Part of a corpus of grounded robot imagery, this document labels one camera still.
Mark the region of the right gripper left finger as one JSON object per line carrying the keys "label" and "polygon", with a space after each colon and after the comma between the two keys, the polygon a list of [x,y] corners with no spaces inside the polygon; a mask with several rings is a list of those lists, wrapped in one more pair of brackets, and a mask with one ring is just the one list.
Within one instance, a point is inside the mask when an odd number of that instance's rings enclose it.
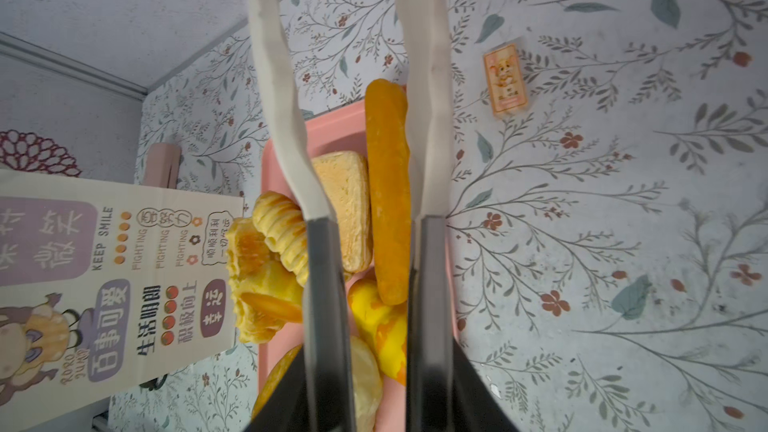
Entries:
{"label": "right gripper left finger", "polygon": [[280,19],[279,0],[247,0],[253,62],[263,116],[283,176],[307,226],[304,358],[309,427],[356,428],[349,327],[339,229],[307,151],[305,120]]}

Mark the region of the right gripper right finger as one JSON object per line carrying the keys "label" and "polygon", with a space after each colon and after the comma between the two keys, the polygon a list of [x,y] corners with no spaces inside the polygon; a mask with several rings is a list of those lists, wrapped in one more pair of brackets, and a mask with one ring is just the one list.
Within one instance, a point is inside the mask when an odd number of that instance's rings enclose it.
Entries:
{"label": "right gripper right finger", "polygon": [[396,0],[409,61],[411,272],[406,428],[451,431],[453,349],[446,215],[453,143],[451,37],[446,0]]}

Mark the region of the pale rectangular bread roll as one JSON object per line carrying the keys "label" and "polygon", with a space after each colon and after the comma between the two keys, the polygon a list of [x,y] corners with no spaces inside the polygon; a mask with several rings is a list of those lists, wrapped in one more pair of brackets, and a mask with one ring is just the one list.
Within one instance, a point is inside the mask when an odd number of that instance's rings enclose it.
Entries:
{"label": "pale rectangular bread roll", "polygon": [[349,340],[356,431],[371,432],[383,398],[383,383],[378,363],[368,345],[356,336]]}

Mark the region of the golden oval bread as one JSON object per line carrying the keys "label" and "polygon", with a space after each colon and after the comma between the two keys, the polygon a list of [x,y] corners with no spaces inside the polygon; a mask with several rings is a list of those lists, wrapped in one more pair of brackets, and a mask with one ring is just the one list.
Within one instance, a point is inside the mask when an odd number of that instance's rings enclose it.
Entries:
{"label": "golden oval bread", "polygon": [[293,347],[288,352],[286,352],[282,356],[282,358],[272,368],[271,372],[267,376],[267,379],[254,403],[252,414],[251,414],[252,419],[255,419],[256,416],[261,412],[261,410],[267,404],[267,402],[269,401],[269,399],[277,389],[279,383],[285,376],[293,360],[295,359],[297,354],[301,351],[301,349],[302,349],[301,345],[297,345]]}

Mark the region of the triangular toast slice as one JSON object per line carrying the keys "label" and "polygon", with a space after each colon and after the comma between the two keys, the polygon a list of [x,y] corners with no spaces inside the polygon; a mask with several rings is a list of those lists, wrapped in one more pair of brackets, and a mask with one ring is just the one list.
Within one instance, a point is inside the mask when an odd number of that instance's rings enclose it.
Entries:
{"label": "triangular toast slice", "polygon": [[367,270],[373,259],[371,205],[367,162],[354,151],[312,159],[336,214],[345,280]]}

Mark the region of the white printed paper bag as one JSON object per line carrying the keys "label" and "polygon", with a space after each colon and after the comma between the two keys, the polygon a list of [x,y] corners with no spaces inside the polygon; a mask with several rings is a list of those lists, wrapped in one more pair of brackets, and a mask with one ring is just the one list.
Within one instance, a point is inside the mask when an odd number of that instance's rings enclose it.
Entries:
{"label": "white printed paper bag", "polygon": [[239,197],[5,170],[1,427],[23,431],[222,352]]}

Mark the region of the long orange baguette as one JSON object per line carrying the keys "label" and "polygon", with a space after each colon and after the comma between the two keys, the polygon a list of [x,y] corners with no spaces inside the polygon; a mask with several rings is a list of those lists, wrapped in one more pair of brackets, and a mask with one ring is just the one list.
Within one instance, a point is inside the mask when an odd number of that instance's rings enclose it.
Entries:
{"label": "long orange baguette", "polygon": [[377,287],[385,304],[399,305],[410,273],[408,103],[404,89],[385,79],[368,85],[364,102]]}

